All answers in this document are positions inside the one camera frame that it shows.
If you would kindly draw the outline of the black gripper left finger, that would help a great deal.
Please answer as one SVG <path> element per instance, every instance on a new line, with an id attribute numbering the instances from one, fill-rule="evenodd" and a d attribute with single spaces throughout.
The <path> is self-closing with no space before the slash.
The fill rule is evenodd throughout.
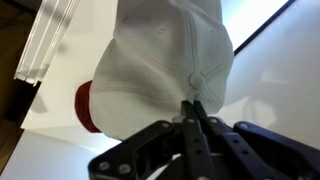
<path id="1" fill-rule="evenodd" d="M 181 103 L 185 160 L 189 180 L 217 180 L 208 142 L 202 132 L 200 120 L 188 101 Z"/>

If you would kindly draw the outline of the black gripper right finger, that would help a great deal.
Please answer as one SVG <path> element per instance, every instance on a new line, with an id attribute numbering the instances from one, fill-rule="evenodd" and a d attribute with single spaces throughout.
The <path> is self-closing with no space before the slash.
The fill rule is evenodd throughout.
<path id="1" fill-rule="evenodd" d="M 194 102 L 194 109 L 209 137 L 221 148 L 234 180 L 277 180 L 277 175 L 238 133 L 221 119 L 209 117 L 200 101 Z"/>

